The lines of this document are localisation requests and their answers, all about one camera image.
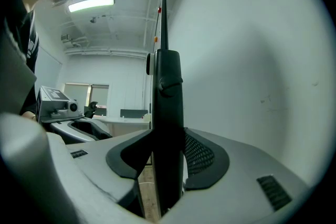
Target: white ceiling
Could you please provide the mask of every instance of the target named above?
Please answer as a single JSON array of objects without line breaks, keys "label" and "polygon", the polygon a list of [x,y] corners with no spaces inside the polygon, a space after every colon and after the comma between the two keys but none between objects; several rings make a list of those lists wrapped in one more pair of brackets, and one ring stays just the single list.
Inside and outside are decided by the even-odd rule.
[{"label": "white ceiling", "polygon": [[[64,46],[66,54],[106,54],[112,50],[150,51],[153,48],[157,9],[160,0],[115,0],[113,6],[96,7],[70,13],[68,2],[52,7],[41,0],[35,7],[36,17],[53,37],[69,34],[72,43]],[[169,14],[175,0],[167,0]]]}]

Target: window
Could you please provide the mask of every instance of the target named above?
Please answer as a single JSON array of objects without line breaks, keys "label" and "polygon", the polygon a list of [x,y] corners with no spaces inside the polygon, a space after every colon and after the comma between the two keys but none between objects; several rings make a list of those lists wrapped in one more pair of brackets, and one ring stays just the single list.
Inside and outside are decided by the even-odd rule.
[{"label": "window", "polygon": [[84,112],[91,102],[98,102],[98,108],[106,109],[108,92],[108,85],[66,83],[64,87],[65,95],[77,101],[81,112]]}]

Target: desk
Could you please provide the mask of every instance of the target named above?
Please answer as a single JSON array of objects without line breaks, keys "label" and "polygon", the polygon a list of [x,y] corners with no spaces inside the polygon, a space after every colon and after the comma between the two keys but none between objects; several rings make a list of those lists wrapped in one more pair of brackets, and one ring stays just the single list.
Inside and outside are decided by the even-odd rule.
[{"label": "desk", "polygon": [[149,122],[144,119],[111,118],[97,115],[94,115],[93,118],[106,124],[112,136],[149,129]]}]

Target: ceiling light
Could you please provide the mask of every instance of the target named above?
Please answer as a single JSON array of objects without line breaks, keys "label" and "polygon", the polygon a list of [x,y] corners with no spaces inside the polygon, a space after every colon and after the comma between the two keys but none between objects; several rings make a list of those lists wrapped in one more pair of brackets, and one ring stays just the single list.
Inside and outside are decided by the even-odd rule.
[{"label": "ceiling light", "polygon": [[114,0],[85,0],[69,5],[70,12],[76,12],[85,8],[114,5]]}]

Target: office chair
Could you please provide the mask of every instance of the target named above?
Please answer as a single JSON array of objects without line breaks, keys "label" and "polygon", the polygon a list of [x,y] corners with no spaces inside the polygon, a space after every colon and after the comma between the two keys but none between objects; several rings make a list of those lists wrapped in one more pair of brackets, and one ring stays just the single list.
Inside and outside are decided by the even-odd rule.
[{"label": "office chair", "polygon": [[84,116],[86,118],[89,118],[89,119],[93,118],[93,115],[95,114],[96,109],[97,109],[97,104],[98,102],[91,102],[89,104],[89,110],[84,113]]}]

